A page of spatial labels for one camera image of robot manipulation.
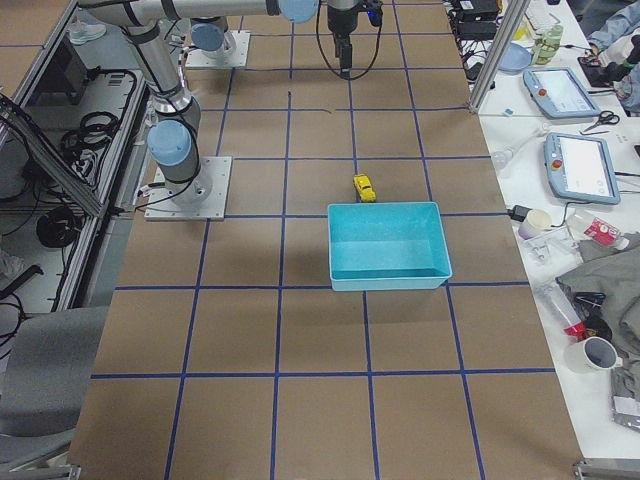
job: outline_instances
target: toy car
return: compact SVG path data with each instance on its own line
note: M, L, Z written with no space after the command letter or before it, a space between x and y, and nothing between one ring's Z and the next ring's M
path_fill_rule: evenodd
M373 190L371 180L364 174L353 177L353 184L356 186L360 201L365 203L373 203L376 201L376 192Z

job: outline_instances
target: red label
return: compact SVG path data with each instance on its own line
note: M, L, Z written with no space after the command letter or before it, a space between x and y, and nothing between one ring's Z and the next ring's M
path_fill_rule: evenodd
M616 238L620 235L620 230L599 218L595 218L591 225L584 231L584 234L594 239L600 245L608 247L616 241Z

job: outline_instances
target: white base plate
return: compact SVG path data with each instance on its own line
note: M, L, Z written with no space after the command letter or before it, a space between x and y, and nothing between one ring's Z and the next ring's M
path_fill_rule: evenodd
M251 34L246 30L233 31L232 33L236 40L236 49L230 55L211 58L207 57L201 50L194 50L189 53L185 67L193 70L246 67Z
M231 157L200 157L202 172L211 177L213 187L209 196L202 202L188 209L188 205L177 205L173 200L167 200L146 209L144 216L147 220L224 220L227 206L229 179L231 178ZM164 182L164 175L158 168L154 182ZM149 203L167 198L168 192L164 188L151 190Z

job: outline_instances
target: cup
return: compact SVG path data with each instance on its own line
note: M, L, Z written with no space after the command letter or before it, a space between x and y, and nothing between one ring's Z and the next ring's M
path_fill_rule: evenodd
M551 228L551 215L544 210L529 210L518 228L518 235L524 240L537 237Z
M589 337L564 351L567 366L576 373L591 373L622 366L616 349L604 338Z

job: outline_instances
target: blue plastic bin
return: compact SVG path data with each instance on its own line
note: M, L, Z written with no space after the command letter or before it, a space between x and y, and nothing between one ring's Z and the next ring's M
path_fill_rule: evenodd
M436 203L333 204L328 217L334 290L433 289L451 277Z

